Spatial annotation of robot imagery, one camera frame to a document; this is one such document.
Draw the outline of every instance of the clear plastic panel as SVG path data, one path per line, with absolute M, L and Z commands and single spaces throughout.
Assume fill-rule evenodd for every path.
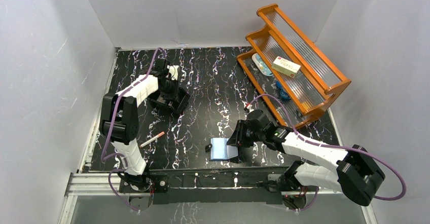
M 249 69 L 249 71 L 252 73 L 254 79 L 256 79 L 256 81 L 258 82 L 260 87 L 263 89 L 263 91 L 265 93 L 273 95 L 276 98 L 278 98 L 279 100 L 281 100 L 281 98 L 279 96 L 278 89 L 274 85 L 277 81 L 276 77 L 275 76 L 267 77 L 267 76 L 263 75 L 257 69 L 257 66 L 254 64 L 252 58 L 244 59 L 243 62 L 245 63 L 245 65 Z M 288 119 L 287 119 L 284 111 L 282 110 L 282 108 L 279 106 L 279 104 L 273 99 L 270 99 L 270 101 L 272 102 L 273 106 L 276 108 L 276 111 L 279 113 L 279 115 L 281 115 L 282 119 L 286 122 L 287 125 L 290 126 L 290 123 L 288 122 Z M 281 102 L 285 106 L 285 108 L 288 112 L 288 115 L 290 116 L 290 119 L 294 125 L 303 122 L 304 120 L 306 120 L 309 117 L 309 116 L 303 116 L 300 113 L 299 108 L 293 102 L 293 100 L 288 100 L 288 101 L 281 100 Z
M 263 55 L 269 60 L 270 64 L 273 63 L 277 56 L 291 60 L 291 58 L 270 35 L 268 38 L 254 39 L 254 42 L 263 52 Z M 312 85 L 308 78 L 301 72 L 301 70 L 299 70 L 294 78 L 288 77 L 282 73 L 279 74 L 292 90 L 294 95 L 299 99 L 300 103 L 302 103 L 305 109 L 309 109 L 324 102 L 325 99 Z
M 326 63 L 314 52 L 313 49 L 284 21 L 275 11 L 265 14 L 267 18 L 278 28 L 282 35 L 293 45 L 297 52 L 315 70 L 327 86 L 333 86 L 341 80 L 327 66 Z

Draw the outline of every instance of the floor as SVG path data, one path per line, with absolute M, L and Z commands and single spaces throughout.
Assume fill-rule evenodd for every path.
M 245 119 L 243 107 L 258 95 L 236 61 L 237 55 L 249 50 L 250 47 L 166 50 L 167 60 L 180 65 L 183 72 L 180 76 L 181 86 L 188 91 L 191 99 L 179 117 L 173 117 L 146 103 L 140 106 L 137 142 L 142 143 L 161 131 L 166 132 L 165 136 L 140 150 L 151 169 L 288 166 L 299 159 L 267 149 L 265 145 L 257 142 L 254 147 L 240 152 L 239 161 L 209 161 L 209 153 L 205 152 L 204 147 L 211 138 L 230 137 L 237 120 Z M 109 91 L 120 91 L 130 85 L 138 75 L 145 73 L 153 52 L 154 50 L 118 52 Z M 261 100 L 254 108 L 267 111 Z M 314 139 L 338 144 L 328 113 L 299 131 Z M 110 171 L 120 167 L 119 159 L 112 158 L 105 163 L 101 162 L 100 154 L 104 142 L 105 137 L 98 133 L 91 168 L 87 170 Z M 107 153 L 113 152 L 114 148 L 109 144 Z

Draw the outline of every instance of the white wall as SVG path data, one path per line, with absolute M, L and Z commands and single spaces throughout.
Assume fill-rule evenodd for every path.
M 428 223 L 430 0 L 338 0 L 316 44 L 351 78 L 333 105 L 346 145 L 400 171 L 405 198 L 373 200 L 378 223 Z M 389 174 L 378 194 L 397 195 Z
M 259 7 L 278 3 L 316 40 L 336 0 L 90 0 L 116 47 L 249 46 Z
M 88 0 L 0 0 L 0 223 L 57 223 L 114 46 Z

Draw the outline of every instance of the small white box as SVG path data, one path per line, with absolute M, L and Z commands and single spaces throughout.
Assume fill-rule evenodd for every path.
M 277 57 L 275 61 L 273 61 L 272 69 L 294 78 L 297 72 L 300 70 L 300 65 L 284 58 Z

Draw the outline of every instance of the shelf rack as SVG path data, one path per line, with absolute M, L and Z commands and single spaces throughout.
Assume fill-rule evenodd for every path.
M 277 4 L 261 7 L 257 15 L 266 23 L 256 32 L 246 36 L 252 50 L 237 57 L 239 64 L 260 94 L 266 93 L 255 79 L 247 63 L 258 53 L 272 70 L 291 98 L 285 102 L 290 118 L 297 128 L 320 117 L 351 83 L 342 72 L 315 46 L 315 44 L 292 22 Z M 300 71 L 290 78 L 272 69 L 277 56 L 301 65 Z M 281 125 L 287 125 L 284 112 L 275 101 L 263 97 L 265 103 Z

